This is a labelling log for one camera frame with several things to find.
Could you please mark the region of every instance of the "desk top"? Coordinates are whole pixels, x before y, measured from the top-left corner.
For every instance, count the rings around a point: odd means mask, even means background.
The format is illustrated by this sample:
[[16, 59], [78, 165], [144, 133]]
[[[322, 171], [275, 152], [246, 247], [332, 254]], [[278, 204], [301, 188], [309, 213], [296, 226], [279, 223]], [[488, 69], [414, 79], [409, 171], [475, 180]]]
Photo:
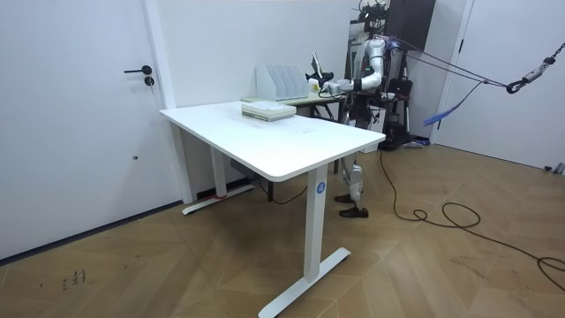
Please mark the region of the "desk top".
[[[336, 99], [339, 100], [344, 100], [345, 96], [340, 96], [339, 98], [336, 97]], [[241, 99], [242, 102], [261, 102], [264, 101], [262, 99], [260, 99], [259, 97], [244, 97]], [[303, 106], [303, 105], [307, 105], [307, 104], [313, 104], [316, 102], [339, 102], [331, 97], [328, 96], [328, 98], [323, 98], [323, 97], [319, 97], [317, 94], [314, 93], [309, 93], [308, 97], [306, 98], [297, 98], [297, 99], [292, 99], [292, 100], [283, 100], [283, 101], [276, 101], [279, 103], [283, 103], [285, 105], [292, 105], [292, 106]]]
[[265, 122], [241, 102], [161, 110], [171, 122], [264, 178], [280, 182], [385, 140], [385, 135], [309, 117]]

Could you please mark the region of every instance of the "desk leg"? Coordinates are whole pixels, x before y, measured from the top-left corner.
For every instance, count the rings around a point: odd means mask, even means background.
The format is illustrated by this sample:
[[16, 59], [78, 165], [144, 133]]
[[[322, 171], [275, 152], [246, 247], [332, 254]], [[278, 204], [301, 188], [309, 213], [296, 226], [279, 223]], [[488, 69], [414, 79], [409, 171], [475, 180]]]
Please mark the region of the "desk leg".
[[226, 172], [223, 168], [223, 153], [210, 146], [212, 153], [212, 166], [214, 167], [215, 195], [223, 199], [228, 191], [226, 190]]
[[308, 172], [304, 277], [266, 305], [259, 312], [259, 318], [276, 317], [284, 308], [288, 307], [294, 300], [324, 277], [332, 268], [350, 255], [350, 251], [341, 247], [333, 254], [329, 255], [326, 260], [320, 262], [327, 178], [327, 164]]
[[215, 182], [215, 196], [208, 198], [201, 203], [194, 204], [183, 210], [183, 214], [186, 216], [199, 208], [204, 208], [210, 204], [225, 200], [234, 195], [243, 193], [245, 191], [255, 188], [253, 185], [245, 185], [236, 190], [228, 192], [226, 189], [226, 175], [223, 168], [223, 153], [214, 147], [210, 147], [212, 153], [212, 166], [214, 167], [214, 182]]

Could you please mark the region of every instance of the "white file organizer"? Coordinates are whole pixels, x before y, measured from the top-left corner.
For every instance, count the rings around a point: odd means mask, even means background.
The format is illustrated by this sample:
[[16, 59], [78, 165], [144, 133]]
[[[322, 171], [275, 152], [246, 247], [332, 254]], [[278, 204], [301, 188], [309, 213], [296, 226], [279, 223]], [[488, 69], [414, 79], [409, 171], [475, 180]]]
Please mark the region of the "white file organizer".
[[257, 97], [281, 101], [308, 97], [308, 83], [296, 65], [257, 65]]

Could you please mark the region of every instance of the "metal hook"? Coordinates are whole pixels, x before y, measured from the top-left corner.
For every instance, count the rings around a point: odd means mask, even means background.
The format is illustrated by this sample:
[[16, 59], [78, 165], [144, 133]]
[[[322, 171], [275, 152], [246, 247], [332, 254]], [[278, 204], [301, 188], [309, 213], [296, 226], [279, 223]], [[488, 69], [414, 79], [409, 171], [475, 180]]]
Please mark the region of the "metal hook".
[[527, 81], [525, 79], [520, 79], [518, 81], [508, 84], [508, 86], [506, 86], [506, 91], [509, 94], [516, 94], [518, 93], [518, 91], [520, 91], [520, 89], [522, 89], [522, 87], [526, 86], [526, 84]]

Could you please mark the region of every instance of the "desk foot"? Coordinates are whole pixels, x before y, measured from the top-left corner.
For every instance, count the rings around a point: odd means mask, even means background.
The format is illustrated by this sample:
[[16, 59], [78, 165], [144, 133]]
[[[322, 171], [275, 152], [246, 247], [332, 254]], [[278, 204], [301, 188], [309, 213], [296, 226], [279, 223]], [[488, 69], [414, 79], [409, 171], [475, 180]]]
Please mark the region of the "desk foot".
[[260, 312], [259, 318], [274, 318], [288, 307], [300, 295], [305, 293], [310, 287], [324, 277], [332, 268], [347, 258], [351, 254], [350, 251], [344, 247], [339, 248], [333, 254], [320, 263], [320, 273], [311, 282], [302, 277], [299, 281], [295, 282], [288, 290], [284, 291], [277, 298], [266, 305]]
[[196, 210], [198, 210], [198, 209], [207, 207], [207, 206], [212, 205], [212, 204], [214, 204], [214, 203], [216, 203], [216, 202], [219, 202], [219, 201], [224, 201], [224, 200], [226, 200], [226, 199], [228, 199], [228, 198], [230, 198], [230, 197], [232, 197], [232, 196], [234, 196], [234, 195], [238, 195], [238, 194], [240, 194], [240, 193], [244, 193], [245, 191], [249, 191], [249, 190], [252, 190], [252, 189], [254, 189], [254, 188], [255, 188], [255, 186], [253, 186], [253, 185], [244, 185], [244, 186], [242, 186], [242, 187], [240, 187], [240, 188], [238, 188], [238, 189], [236, 189], [236, 190], [233, 190], [233, 191], [228, 192], [224, 198], [221, 198], [221, 199], [218, 199], [218, 198], [210, 198], [210, 199], [208, 199], [208, 200], [206, 200], [206, 201], [202, 201], [201, 203], [197, 203], [197, 204], [191, 205], [190, 207], [185, 208], [185, 209], [183, 210], [183, 214], [184, 214], [185, 216], [186, 216], [186, 215], [189, 215], [189, 214], [191, 214], [191, 213], [194, 213], [194, 212], [195, 212]]

